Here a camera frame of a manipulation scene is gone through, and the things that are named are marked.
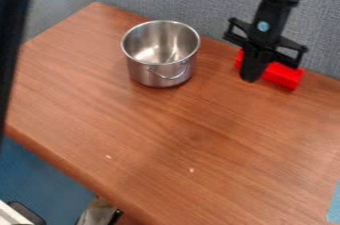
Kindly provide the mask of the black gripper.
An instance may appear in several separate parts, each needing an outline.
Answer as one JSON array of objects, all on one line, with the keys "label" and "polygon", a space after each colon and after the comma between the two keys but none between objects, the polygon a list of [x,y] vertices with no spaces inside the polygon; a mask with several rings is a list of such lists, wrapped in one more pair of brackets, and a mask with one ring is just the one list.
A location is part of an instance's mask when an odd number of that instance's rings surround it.
[{"label": "black gripper", "polygon": [[281,36],[295,5],[293,0],[261,0],[250,23],[237,18],[227,19],[229,25],[222,39],[242,48],[238,74],[249,83],[259,79],[271,62],[291,69],[298,68],[307,49]]}]

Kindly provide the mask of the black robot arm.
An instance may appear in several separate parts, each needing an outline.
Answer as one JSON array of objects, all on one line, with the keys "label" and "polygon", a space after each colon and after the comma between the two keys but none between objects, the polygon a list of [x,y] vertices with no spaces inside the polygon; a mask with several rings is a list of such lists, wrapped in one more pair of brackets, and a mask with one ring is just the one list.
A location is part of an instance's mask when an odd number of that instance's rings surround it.
[{"label": "black robot arm", "polygon": [[295,70],[307,48],[281,36],[299,0],[261,0],[250,23],[231,17],[222,39],[242,49],[239,77],[255,82],[267,66],[278,63]]}]

